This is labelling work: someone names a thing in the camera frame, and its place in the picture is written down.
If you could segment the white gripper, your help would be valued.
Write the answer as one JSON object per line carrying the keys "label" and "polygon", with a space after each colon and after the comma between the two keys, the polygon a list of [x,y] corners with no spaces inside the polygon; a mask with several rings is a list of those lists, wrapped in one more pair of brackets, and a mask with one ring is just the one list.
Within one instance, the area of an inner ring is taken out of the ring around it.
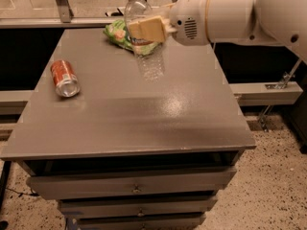
{"label": "white gripper", "polygon": [[177,0],[174,3],[152,7],[128,24],[130,36],[153,42],[165,42],[169,35],[185,46],[207,45],[206,11],[209,0]]}

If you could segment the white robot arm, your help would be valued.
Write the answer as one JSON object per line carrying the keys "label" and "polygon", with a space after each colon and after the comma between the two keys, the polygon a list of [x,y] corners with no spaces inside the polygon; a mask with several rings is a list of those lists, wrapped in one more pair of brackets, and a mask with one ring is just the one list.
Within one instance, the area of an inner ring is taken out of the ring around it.
{"label": "white robot arm", "polygon": [[307,0],[177,0],[127,24],[137,39],[185,46],[283,46],[307,62]]}

